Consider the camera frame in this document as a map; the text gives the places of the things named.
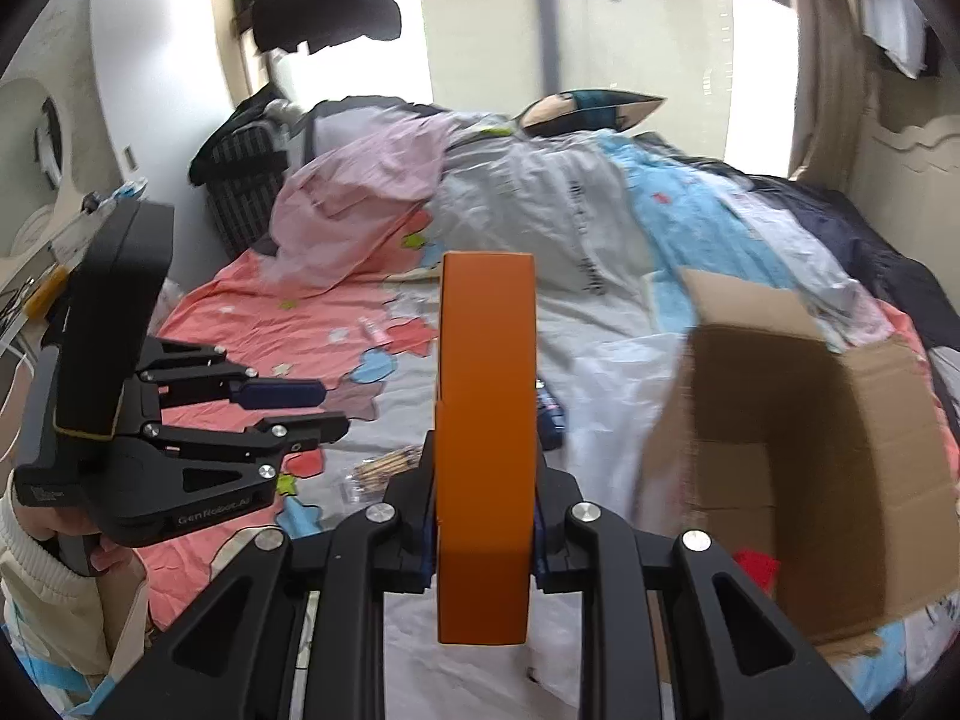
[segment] bottle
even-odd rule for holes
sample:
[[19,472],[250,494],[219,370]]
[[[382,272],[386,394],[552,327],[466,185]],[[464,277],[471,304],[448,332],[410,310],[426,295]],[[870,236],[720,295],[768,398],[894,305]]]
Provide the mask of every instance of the bottle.
[[563,446],[566,432],[566,415],[563,408],[546,389],[541,379],[536,380],[536,435],[541,440],[544,452],[552,452]]

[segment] person's arm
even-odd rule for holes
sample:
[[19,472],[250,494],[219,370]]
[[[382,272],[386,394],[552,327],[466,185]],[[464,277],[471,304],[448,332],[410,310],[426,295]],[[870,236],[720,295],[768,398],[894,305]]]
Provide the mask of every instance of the person's arm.
[[[0,499],[0,579],[14,649],[96,682],[110,667],[96,580],[75,574],[43,546],[58,533],[95,532],[78,509],[22,507],[13,480]],[[91,560],[108,567],[124,557],[127,551],[113,548]]]

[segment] human hand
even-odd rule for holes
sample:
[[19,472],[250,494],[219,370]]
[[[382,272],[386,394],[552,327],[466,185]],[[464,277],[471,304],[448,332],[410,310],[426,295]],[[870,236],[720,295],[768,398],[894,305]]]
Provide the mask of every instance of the human hand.
[[[86,512],[76,507],[45,509],[14,503],[13,513],[27,536],[36,541],[49,541],[57,535],[93,536],[100,532]],[[90,565],[98,571],[109,571],[132,559],[131,549],[115,544],[101,533],[100,546],[90,554]]]

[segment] pink bedsheet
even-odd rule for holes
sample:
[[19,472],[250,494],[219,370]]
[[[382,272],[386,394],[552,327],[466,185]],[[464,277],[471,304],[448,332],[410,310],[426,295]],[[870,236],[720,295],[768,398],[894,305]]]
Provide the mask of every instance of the pink bedsheet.
[[[320,378],[329,390],[323,408],[345,410],[352,418],[376,418],[373,399],[383,389],[378,382],[395,367],[392,355],[425,356],[437,336],[422,319],[391,319],[387,304],[394,294],[380,285],[384,276],[421,264],[427,242],[419,231],[429,220],[423,210],[416,211],[362,266],[365,275],[326,292],[265,279],[264,259],[246,252],[213,281],[187,295],[160,335],[222,344],[230,360],[252,365],[264,376]],[[374,348],[360,317],[382,327],[390,343]],[[168,410],[164,422],[241,430],[266,413],[218,402]],[[322,470],[320,450],[291,455],[284,461],[270,509],[139,550],[147,567],[155,624],[166,628],[206,586],[210,562],[234,533],[274,524],[285,508],[297,505],[296,478]]]
[[884,303],[882,300],[877,300],[877,304],[880,305],[883,314],[885,314],[889,322],[894,326],[896,334],[903,338],[914,354],[917,355],[917,365],[920,367],[920,370],[923,370],[923,378],[925,378],[926,385],[930,390],[930,396],[933,398],[937,424],[940,426],[940,435],[944,440],[944,451],[947,452],[947,462],[950,466],[950,473],[953,476],[954,482],[956,482],[958,474],[960,473],[960,448],[957,447],[956,438],[953,436],[949,422],[947,422],[947,413],[944,411],[944,404],[940,402],[940,399],[933,391],[933,377],[930,375],[930,360],[926,355],[925,348],[923,348],[923,343],[920,341],[920,336],[917,335],[917,330],[913,326],[913,319],[910,319],[907,314],[894,308],[889,303]]
[[271,276],[329,289],[353,274],[440,185],[447,115],[388,124],[322,154],[277,195]]

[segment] curtain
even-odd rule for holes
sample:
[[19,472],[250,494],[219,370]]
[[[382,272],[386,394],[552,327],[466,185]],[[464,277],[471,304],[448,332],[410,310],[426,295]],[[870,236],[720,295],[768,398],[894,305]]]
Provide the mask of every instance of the curtain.
[[846,191],[867,103],[864,38],[849,0],[794,0],[799,22],[792,177]]

